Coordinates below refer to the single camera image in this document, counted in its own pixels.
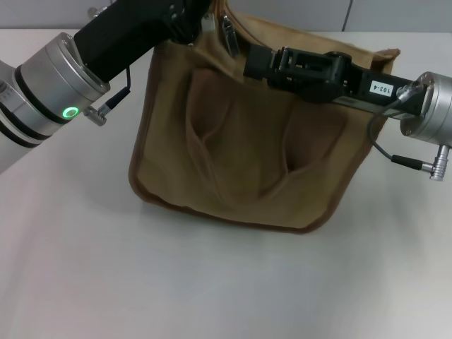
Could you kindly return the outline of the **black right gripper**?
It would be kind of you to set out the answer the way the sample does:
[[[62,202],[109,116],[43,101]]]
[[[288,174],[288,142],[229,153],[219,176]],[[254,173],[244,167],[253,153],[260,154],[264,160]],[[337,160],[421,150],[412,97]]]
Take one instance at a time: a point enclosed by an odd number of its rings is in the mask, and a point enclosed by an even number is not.
[[[275,52],[255,44],[249,50],[243,75],[266,79],[271,88],[294,93],[306,102],[337,104],[371,113],[396,101],[398,90],[412,83],[358,66],[350,55],[340,52],[317,54],[289,47]]]

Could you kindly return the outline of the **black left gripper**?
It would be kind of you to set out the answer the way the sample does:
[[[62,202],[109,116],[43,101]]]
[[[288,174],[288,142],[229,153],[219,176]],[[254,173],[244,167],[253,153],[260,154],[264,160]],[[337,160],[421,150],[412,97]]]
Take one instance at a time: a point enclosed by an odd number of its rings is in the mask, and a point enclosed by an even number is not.
[[[161,42],[195,42],[211,0],[115,1],[74,36],[82,62],[109,82]]]

